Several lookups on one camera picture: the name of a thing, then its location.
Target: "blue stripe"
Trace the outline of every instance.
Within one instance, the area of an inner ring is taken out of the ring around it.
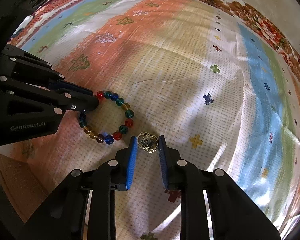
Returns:
[[[55,27],[57,24],[60,23],[60,16],[62,17],[62,20],[69,17],[71,14],[73,14],[74,12],[76,12],[76,10],[82,6],[84,3],[88,3],[88,2],[93,2],[95,0],[82,0],[79,3],[77,3],[74,6],[71,6],[70,8],[61,11],[59,14],[57,14],[55,17],[53,17],[51,20],[49,20],[46,24],[40,26],[40,29],[33,35],[33,37],[31,37],[23,46],[22,49],[25,51],[30,51],[30,49],[32,48],[32,46],[34,46],[34,44],[36,44],[36,42],[42,38],[45,34],[47,34],[49,31],[51,31],[53,29],[53,27]]]
[[[283,104],[261,41],[240,24],[239,29],[247,51],[251,84],[256,95],[256,111],[238,185],[265,211],[282,165]],[[269,142],[270,133],[273,134],[272,143]],[[265,179],[261,177],[264,169],[268,171]]]

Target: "brown fabric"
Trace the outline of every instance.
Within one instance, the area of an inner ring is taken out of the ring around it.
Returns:
[[[23,222],[48,196],[27,163],[0,154],[0,183]]]

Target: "screw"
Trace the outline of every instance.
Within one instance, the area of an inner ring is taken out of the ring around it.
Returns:
[[[54,111],[56,114],[62,114],[62,110],[61,110],[59,107],[53,108],[53,111]]]
[[[178,161],[177,161],[177,164],[178,164],[179,166],[186,166],[186,165],[187,165],[187,162],[186,162],[185,160],[178,160]]]
[[[7,81],[7,77],[5,77],[5,76],[0,76],[0,81],[2,81],[2,82]]]
[[[108,165],[111,166],[111,167],[117,166],[118,165],[118,161],[116,161],[116,160],[110,160],[108,162]]]
[[[222,177],[225,174],[225,172],[222,169],[217,169],[214,173],[219,177]]]
[[[75,169],[71,172],[72,177],[78,177],[81,174],[81,171],[78,169]]]

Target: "beaded bracelet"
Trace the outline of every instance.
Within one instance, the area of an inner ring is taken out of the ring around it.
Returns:
[[[97,93],[97,98],[101,101],[103,98],[111,99],[114,101],[117,106],[121,106],[121,108],[125,111],[125,116],[127,120],[125,120],[124,124],[119,127],[119,130],[114,132],[112,135],[107,135],[106,137],[103,134],[97,134],[92,128],[88,125],[86,121],[85,111],[79,114],[79,125],[83,128],[84,132],[90,136],[91,139],[96,139],[98,143],[105,142],[106,144],[113,144],[114,140],[119,141],[122,139],[122,135],[128,133],[128,127],[133,126],[132,117],[134,116],[134,112],[130,109],[130,105],[125,103],[123,98],[119,98],[117,93],[112,93],[110,91],[99,91]]]

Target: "red cross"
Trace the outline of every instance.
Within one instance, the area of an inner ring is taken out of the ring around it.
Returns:
[[[216,51],[221,51],[221,52],[222,52],[222,50],[221,50],[221,49],[219,49],[219,47],[218,47],[218,46],[214,46],[214,45],[213,45],[213,47],[214,47],[214,48],[216,48]]]
[[[175,203],[177,198],[181,198],[181,191],[180,190],[165,190],[165,193],[170,194],[168,201]]]

